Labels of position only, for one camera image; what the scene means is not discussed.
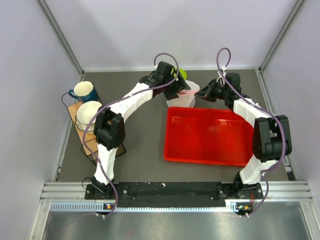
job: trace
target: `wall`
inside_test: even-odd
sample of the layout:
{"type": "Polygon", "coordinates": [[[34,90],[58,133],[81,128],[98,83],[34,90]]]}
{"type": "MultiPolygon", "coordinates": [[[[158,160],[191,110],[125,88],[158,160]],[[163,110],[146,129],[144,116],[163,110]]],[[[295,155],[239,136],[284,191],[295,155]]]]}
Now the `wall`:
{"type": "Polygon", "coordinates": [[[60,97],[80,77],[35,0],[2,2],[0,22],[0,239],[25,240],[57,169],[60,97]]]}
{"type": "Polygon", "coordinates": [[[146,70],[160,52],[185,69],[259,67],[296,0],[46,0],[86,71],[146,70]]]}
{"type": "Polygon", "coordinates": [[[278,113],[289,117],[292,158],[320,209],[320,1],[308,0],[265,71],[278,113]]]}

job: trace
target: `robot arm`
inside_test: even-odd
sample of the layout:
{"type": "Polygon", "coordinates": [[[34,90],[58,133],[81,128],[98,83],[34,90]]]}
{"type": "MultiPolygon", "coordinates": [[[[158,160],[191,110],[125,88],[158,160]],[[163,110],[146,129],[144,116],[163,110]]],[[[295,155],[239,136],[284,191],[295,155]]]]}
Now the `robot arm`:
{"type": "MultiPolygon", "coordinates": [[[[98,144],[98,157],[103,170],[110,180],[114,179],[114,163],[118,147],[123,143],[125,133],[125,122],[129,116],[142,104],[151,100],[156,95],[163,93],[167,100],[178,98],[177,93],[183,89],[189,89],[182,75],[176,77],[175,68],[169,63],[159,62],[155,71],[149,76],[144,76],[127,93],[122,101],[116,102],[103,110],[96,118],[93,133],[98,144]]],[[[92,178],[92,185],[104,193],[108,181],[99,164],[92,178]]]]}
{"type": "MultiPolygon", "coordinates": [[[[237,73],[227,73],[226,79],[241,94],[240,75],[237,73]]],[[[212,80],[204,89],[195,94],[209,102],[217,99],[224,100],[225,105],[235,114],[244,118],[253,127],[252,150],[253,155],[248,164],[240,171],[234,180],[234,191],[239,195],[252,191],[259,184],[262,173],[271,168],[281,156],[282,139],[279,126],[268,114],[255,108],[254,103],[247,95],[242,94],[248,104],[240,99],[234,91],[221,78],[212,80]]],[[[289,120],[286,116],[276,116],[284,129],[286,150],[285,155],[292,151],[289,120]]]]}

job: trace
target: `red tray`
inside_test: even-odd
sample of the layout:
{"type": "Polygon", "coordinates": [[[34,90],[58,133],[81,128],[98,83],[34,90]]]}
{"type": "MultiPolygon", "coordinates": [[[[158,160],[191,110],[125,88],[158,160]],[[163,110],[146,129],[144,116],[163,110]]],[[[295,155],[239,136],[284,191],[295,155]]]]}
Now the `red tray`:
{"type": "Polygon", "coordinates": [[[164,159],[244,167],[253,154],[253,132],[230,110],[169,107],[164,159]]]}

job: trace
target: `purple cable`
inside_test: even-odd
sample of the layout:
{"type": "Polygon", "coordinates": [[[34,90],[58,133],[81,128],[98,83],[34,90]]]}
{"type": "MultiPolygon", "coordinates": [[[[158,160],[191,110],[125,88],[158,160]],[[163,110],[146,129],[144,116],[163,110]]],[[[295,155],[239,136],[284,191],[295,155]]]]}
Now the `purple cable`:
{"type": "MultiPolygon", "coordinates": [[[[153,60],[153,63],[154,65],[156,65],[156,60],[159,56],[161,55],[167,55],[169,57],[171,57],[175,64],[176,64],[176,76],[179,75],[179,64],[178,64],[178,61],[177,59],[171,55],[170,53],[166,53],[166,52],[162,52],[162,53],[159,53],[158,55],[155,56],[154,60],[153,60]]],[[[143,93],[143,92],[146,92],[146,91],[151,91],[151,90],[156,90],[156,89],[160,89],[160,88],[164,88],[166,86],[169,86],[170,84],[172,84],[175,80],[176,80],[177,77],[174,77],[170,82],[167,82],[163,85],[160,85],[160,86],[155,86],[155,87],[151,87],[151,88],[146,88],[146,89],[143,89],[143,90],[140,90],[140,91],[137,91],[135,93],[132,94],[132,96],[135,96],[137,94],[140,94],[140,93],[143,93]]],[[[112,101],[106,105],[104,105],[102,108],[99,109],[99,111],[92,117],[92,119],[89,121],[87,127],[85,128],[84,130],[84,133],[83,133],[83,137],[82,137],[82,142],[84,143],[83,145],[89,150],[89,152],[95,157],[95,159],[97,160],[97,162],[99,163],[100,165],[100,168],[101,168],[101,171],[103,173],[103,175],[105,176],[106,180],[109,182],[109,184],[111,185],[113,191],[114,191],[114,194],[115,194],[115,203],[114,203],[114,207],[111,209],[111,211],[105,216],[105,218],[109,217],[110,215],[112,215],[112,213],[114,213],[114,211],[116,210],[116,207],[117,207],[117,204],[118,204],[118,199],[119,199],[119,196],[118,196],[118,192],[117,192],[117,189],[115,187],[115,185],[112,183],[112,181],[110,180],[110,178],[107,176],[104,168],[102,167],[102,164],[101,164],[101,161],[99,159],[99,157],[96,155],[96,153],[94,151],[92,151],[92,149],[87,145],[86,143],[86,134],[88,132],[88,129],[89,129],[89,126],[93,123],[93,121],[97,118],[97,116],[106,108],[108,108],[109,106],[111,106],[112,104],[115,104],[115,103],[118,103],[118,102],[121,102],[123,100],[126,100],[128,98],[131,98],[131,96],[126,96],[126,97],[123,97],[123,98],[120,98],[118,100],[115,100],[115,101],[112,101]]],[[[86,213],[86,214],[83,214],[81,216],[78,216],[77,218],[75,218],[74,220],[72,220],[70,223],[68,223],[66,226],[64,226],[61,230],[59,230],[58,232],[54,232],[53,231],[53,226],[52,226],[52,221],[50,223],[50,229],[51,229],[51,232],[54,234],[54,235],[58,235],[60,233],[62,233],[64,230],[66,230],[67,227],[69,227],[71,224],[75,223],[76,221],[78,221],[79,219],[83,218],[83,217],[86,217],[86,216],[92,216],[92,215],[96,215],[95,213],[86,213]]]]}
{"type": "MultiPolygon", "coordinates": [[[[223,51],[223,50],[227,50],[228,53],[229,53],[229,60],[227,62],[227,64],[229,64],[230,60],[231,60],[231,52],[229,50],[229,48],[227,47],[223,47],[219,50],[219,52],[217,53],[216,55],[216,66],[218,68],[218,71],[221,75],[221,77],[223,78],[223,80],[226,82],[226,84],[228,84],[228,86],[234,91],[234,93],[239,97],[241,98],[243,101],[245,101],[247,104],[251,105],[252,103],[249,102],[247,99],[245,99],[243,96],[241,96],[241,94],[230,84],[230,82],[226,79],[226,77],[223,75],[223,72],[222,72],[222,69],[220,68],[220,64],[219,64],[219,56],[220,56],[220,53],[223,51]]],[[[279,126],[279,130],[280,130],[280,135],[281,135],[281,139],[282,139],[282,151],[281,151],[281,156],[280,156],[280,159],[279,161],[272,167],[270,167],[269,169],[267,170],[264,170],[263,173],[266,173],[266,172],[269,172],[269,171],[272,171],[272,170],[275,170],[277,169],[281,163],[283,162],[284,158],[285,158],[285,154],[286,154],[286,139],[285,139],[285,132],[284,132],[284,128],[282,127],[281,125],[281,122],[279,121],[279,119],[270,111],[262,108],[262,107],[259,107],[257,105],[253,105],[256,109],[258,109],[259,111],[261,112],[264,112],[268,115],[270,115],[274,120],[275,122],[278,124],[279,126]]]]}
{"type": "MultiPolygon", "coordinates": [[[[222,72],[222,69],[221,69],[221,67],[220,67],[220,64],[219,64],[219,56],[220,56],[220,53],[221,53],[223,50],[227,50],[227,52],[229,53],[229,59],[228,59],[228,62],[227,62],[227,64],[226,64],[225,66],[227,66],[227,65],[229,64],[230,60],[231,60],[231,51],[229,50],[229,48],[223,47],[223,48],[221,48],[221,49],[218,51],[218,53],[217,53],[217,55],[216,55],[216,66],[217,66],[217,68],[218,68],[218,71],[219,71],[221,77],[223,78],[223,80],[226,82],[226,84],[228,84],[228,86],[234,91],[234,93],[235,93],[239,98],[241,98],[241,99],[242,99],[243,101],[245,101],[247,104],[251,105],[252,103],[249,102],[247,99],[245,99],[243,96],[241,96],[241,94],[230,84],[230,82],[229,82],[229,81],[227,80],[227,78],[224,76],[224,74],[223,74],[223,72],[222,72]]],[[[266,172],[269,172],[269,171],[272,171],[272,170],[277,169],[277,168],[281,165],[281,163],[283,162],[283,160],[284,160],[284,158],[285,158],[285,154],[286,154],[285,132],[284,132],[284,128],[283,128],[282,125],[281,125],[281,122],[279,121],[279,119],[278,119],[273,113],[271,113],[270,111],[268,111],[268,110],[266,110],[266,109],[264,109],[264,108],[262,108],[262,107],[259,107],[259,106],[257,106],[257,105],[253,105],[253,106],[254,106],[256,109],[258,109],[259,111],[264,112],[264,113],[270,115],[270,116],[275,120],[275,122],[276,122],[276,123],[278,124],[278,126],[279,126],[280,134],[281,134],[281,139],[282,139],[282,151],[281,151],[280,159],[279,159],[279,161],[278,161],[274,166],[270,167],[270,168],[267,169],[267,170],[262,171],[262,173],[266,173],[266,172]]],[[[258,204],[258,206],[256,206],[256,208],[255,208],[251,213],[248,214],[248,217],[251,216],[252,214],[254,214],[254,213],[262,206],[262,204],[265,202],[265,200],[266,200],[266,198],[267,198],[267,196],[268,196],[268,193],[269,193],[269,183],[268,183],[268,181],[265,181],[265,183],[266,183],[266,191],[265,191],[265,194],[264,194],[261,202],[258,204]]]]}

